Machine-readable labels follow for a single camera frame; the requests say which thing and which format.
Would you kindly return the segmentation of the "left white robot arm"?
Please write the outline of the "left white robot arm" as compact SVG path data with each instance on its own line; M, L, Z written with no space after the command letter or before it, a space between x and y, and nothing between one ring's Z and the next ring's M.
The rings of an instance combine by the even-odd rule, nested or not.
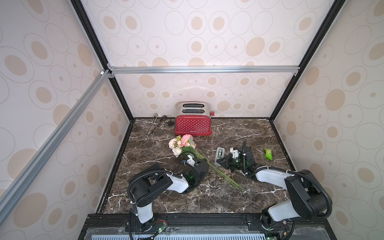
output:
M133 213L140 224L154 221L153 201L166 191L188 194L199 187L209 173L209 165L205 161L197 161L190 165L190 170L176 175L155 164L138 173L131 179L127 194L133 205Z

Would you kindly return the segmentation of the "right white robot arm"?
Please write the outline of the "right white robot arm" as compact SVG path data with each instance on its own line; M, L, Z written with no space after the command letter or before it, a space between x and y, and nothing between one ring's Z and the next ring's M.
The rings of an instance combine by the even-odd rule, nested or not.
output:
M265 226L283 220L328 218L332 213L333 201L325 188L309 170L300 172L257 164L250 147L217 148L215 164L232 173L242 171L245 178L283 188L290 199L272 205L261 213Z

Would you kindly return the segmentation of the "pink artificial flower bouquet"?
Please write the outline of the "pink artificial flower bouquet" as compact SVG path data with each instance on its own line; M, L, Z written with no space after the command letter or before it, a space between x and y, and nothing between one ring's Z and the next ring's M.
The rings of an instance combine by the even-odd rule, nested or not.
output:
M186 155L192 155L196 162L205 160L209 165L209 170L210 169L214 170L215 173L217 173L220 177L222 177L224 180L230 183L234 188L238 190L244 190L243 187L241 187L228 175L226 175L224 172L222 172L213 164L211 164L204 155L200 154L196 150L196 144L194 142L194 138L192 135L177 136L171 139L169 141L169 148L173 151L174 155L181 161L182 164L183 164L184 156ZM184 175L188 180L188 172L185 173Z

